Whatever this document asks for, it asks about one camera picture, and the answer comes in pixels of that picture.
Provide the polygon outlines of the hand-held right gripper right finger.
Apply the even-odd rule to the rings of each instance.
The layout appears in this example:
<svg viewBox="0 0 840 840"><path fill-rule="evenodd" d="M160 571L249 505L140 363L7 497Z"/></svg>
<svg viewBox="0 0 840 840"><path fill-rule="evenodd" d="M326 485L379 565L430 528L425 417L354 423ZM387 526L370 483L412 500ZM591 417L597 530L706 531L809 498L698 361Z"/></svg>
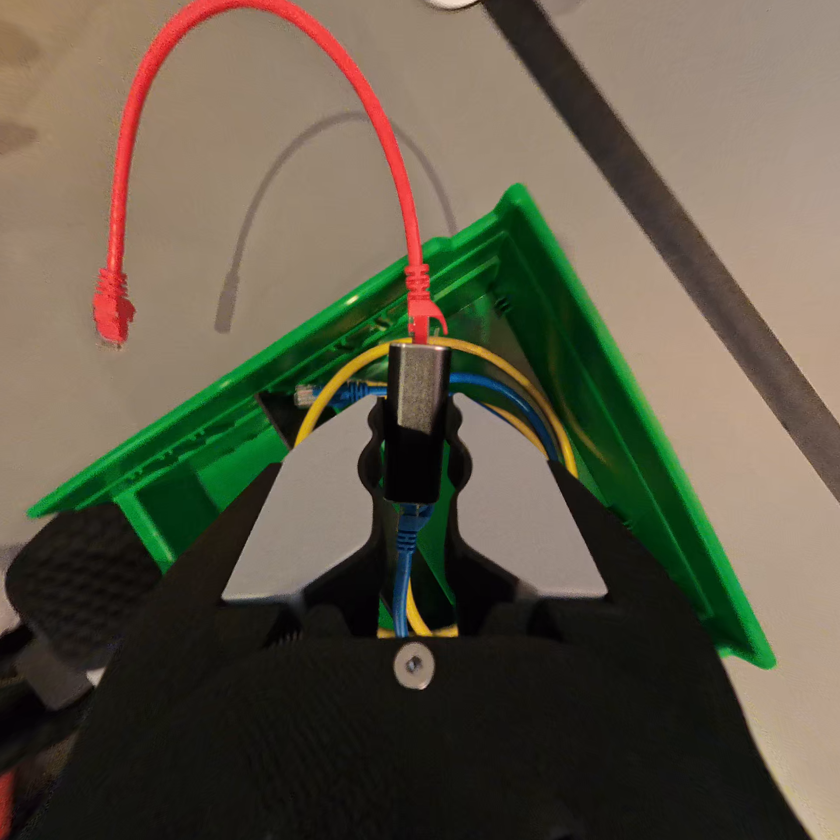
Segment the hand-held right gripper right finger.
<svg viewBox="0 0 840 840"><path fill-rule="evenodd" d="M450 409L448 478L465 547L507 573L517 595L604 596L606 583L548 459L466 395L455 395Z"/></svg>

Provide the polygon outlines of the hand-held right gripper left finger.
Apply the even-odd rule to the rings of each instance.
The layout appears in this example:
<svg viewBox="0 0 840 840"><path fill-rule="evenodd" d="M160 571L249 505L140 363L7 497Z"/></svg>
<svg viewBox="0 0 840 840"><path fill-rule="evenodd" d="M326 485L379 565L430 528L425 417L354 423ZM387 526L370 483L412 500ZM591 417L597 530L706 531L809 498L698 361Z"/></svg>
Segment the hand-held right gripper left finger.
<svg viewBox="0 0 840 840"><path fill-rule="evenodd" d="M378 603L386 573L382 407L369 395L285 457L227 603Z"/></svg>

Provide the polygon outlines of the green plastic bin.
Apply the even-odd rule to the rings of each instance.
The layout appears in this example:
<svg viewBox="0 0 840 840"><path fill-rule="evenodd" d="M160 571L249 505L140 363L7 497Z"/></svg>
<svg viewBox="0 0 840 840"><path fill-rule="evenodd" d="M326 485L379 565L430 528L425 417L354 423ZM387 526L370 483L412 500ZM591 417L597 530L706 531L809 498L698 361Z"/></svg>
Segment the green plastic bin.
<svg viewBox="0 0 840 840"><path fill-rule="evenodd" d="M528 188L423 247L449 337L483 345L544 394L580 480L679 585L722 657L776 658L674 449ZM27 510L115 503L166 571L265 467L280 440L256 397L327 381L406 333L401 259L128 438Z"/></svg>

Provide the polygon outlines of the black ethernet coupler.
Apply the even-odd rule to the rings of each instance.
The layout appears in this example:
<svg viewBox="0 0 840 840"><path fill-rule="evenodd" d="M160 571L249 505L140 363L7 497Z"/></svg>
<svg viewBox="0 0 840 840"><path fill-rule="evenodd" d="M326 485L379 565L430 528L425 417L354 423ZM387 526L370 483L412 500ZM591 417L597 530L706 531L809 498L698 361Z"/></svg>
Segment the black ethernet coupler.
<svg viewBox="0 0 840 840"><path fill-rule="evenodd" d="M445 346L391 343L384 424L384 494L431 505L440 493L452 353Z"/></svg>

